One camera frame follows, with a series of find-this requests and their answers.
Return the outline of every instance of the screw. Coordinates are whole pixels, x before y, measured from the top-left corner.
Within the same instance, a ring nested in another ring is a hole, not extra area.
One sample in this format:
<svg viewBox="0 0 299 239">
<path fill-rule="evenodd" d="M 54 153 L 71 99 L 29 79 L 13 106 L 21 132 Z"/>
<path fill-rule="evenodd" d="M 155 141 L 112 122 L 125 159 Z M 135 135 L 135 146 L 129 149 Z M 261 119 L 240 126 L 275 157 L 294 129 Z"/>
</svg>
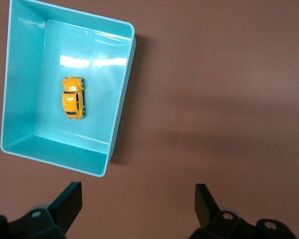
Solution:
<svg viewBox="0 0 299 239">
<path fill-rule="evenodd" d="M 276 224 L 274 224 L 274 223 L 272 223 L 272 222 L 265 222 L 265 226 L 266 226 L 268 229 L 272 229 L 272 230 L 276 230 L 276 229 L 277 229 Z"/>
<path fill-rule="evenodd" d="M 41 212 L 35 212 L 31 214 L 31 217 L 36 218 L 41 215 Z"/>
<path fill-rule="evenodd" d="M 234 219 L 233 215 L 231 215 L 230 213 L 224 213 L 223 218 L 226 219 L 226 220 L 233 220 Z"/>
</svg>

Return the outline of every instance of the turquoise tray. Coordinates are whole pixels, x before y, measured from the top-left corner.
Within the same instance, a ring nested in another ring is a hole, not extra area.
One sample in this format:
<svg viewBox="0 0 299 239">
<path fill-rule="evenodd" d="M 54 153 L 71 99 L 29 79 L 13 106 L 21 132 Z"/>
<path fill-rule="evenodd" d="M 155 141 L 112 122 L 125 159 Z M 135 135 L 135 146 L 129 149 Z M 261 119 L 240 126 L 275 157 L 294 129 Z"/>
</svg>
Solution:
<svg viewBox="0 0 299 239">
<path fill-rule="evenodd" d="M 36 0 L 11 0 L 2 150 L 103 176 L 135 47 L 130 23 Z M 84 79 L 83 119 L 69 119 L 63 111 L 67 76 Z"/>
</svg>

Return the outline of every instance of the yellow toy car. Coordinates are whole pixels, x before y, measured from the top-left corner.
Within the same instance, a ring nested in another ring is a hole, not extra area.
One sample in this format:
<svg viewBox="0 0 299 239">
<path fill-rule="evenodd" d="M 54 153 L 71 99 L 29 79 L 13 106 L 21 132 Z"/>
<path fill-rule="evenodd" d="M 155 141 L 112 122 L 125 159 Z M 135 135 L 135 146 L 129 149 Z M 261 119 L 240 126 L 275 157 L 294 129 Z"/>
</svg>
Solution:
<svg viewBox="0 0 299 239">
<path fill-rule="evenodd" d="M 84 117 L 84 82 L 81 77 L 69 76 L 63 79 L 63 109 L 70 119 L 79 120 Z"/>
</svg>

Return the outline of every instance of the car window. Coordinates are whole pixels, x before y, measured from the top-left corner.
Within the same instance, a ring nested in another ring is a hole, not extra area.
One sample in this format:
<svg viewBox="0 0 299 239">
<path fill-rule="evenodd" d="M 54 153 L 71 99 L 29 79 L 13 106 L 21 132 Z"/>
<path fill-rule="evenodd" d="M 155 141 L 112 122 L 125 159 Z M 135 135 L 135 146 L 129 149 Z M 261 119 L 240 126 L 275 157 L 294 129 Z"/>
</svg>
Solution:
<svg viewBox="0 0 299 239">
<path fill-rule="evenodd" d="M 73 112 L 73 111 L 67 111 L 66 112 L 68 115 L 76 115 L 76 112 Z"/>
</svg>

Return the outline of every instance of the brown table surface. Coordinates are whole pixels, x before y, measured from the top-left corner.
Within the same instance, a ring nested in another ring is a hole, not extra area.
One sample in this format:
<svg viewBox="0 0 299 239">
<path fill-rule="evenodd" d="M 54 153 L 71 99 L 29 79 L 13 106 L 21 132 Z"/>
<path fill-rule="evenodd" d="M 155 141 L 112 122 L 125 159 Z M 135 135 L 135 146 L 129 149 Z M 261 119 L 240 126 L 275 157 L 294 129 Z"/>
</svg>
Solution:
<svg viewBox="0 0 299 239">
<path fill-rule="evenodd" d="M 299 238 L 299 0 L 46 1 L 135 27 L 116 150 L 97 178 L 0 149 L 0 214 L 15 220 L 81 181 L 69 239 L 185 239 L 205 183 L 249 223 L 276 219 Z"/>
</svg>

